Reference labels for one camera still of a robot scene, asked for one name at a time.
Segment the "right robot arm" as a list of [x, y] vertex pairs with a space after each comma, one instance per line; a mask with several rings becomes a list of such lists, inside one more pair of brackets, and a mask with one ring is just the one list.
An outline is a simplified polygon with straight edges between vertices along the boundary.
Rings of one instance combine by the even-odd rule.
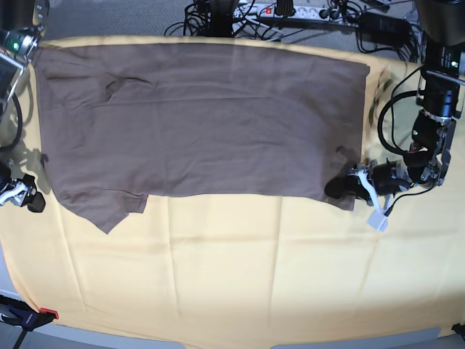
[[[49, 1], [1, 2], [1, 115], [10, 103], [17, 115], [15, 137], [10, 144], [1, 146], [2, 153], [13, 151], [21, 139], [23, 113], [15, 90], [44, 36], [49, 9]], [[35, 213], [43, 212], [46, 206], [34, 176], [26, 174], [14, 179], [10, 167], [1, 163], [1, 205], [7, 202]]]

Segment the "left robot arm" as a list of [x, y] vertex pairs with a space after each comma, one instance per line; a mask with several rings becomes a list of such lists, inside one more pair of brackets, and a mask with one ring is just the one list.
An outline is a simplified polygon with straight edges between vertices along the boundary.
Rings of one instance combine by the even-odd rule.
[[[357, 164], [345, 176], [327, 183], [325, 194], [334, 199], [354, 196], [373, 202], [377, 196], [396, 195], [417, 185], [427, 189], [441, 185], [450, 163], [450, 147], [464, 81], [459, 78], [464, 52], [464, 2], [416, 1], [421, 27], [426, 34], [426, 52], [420, 67], [421, 80], [415, 91], [392, 95], [381, 109], [377, 133], [383, 147], [402, 157], [384, 164]], [[411, 132], [412, 144], [403, 150], [384, 137], [384, 118], [393, 105], [413, 97], [420, 111]]]

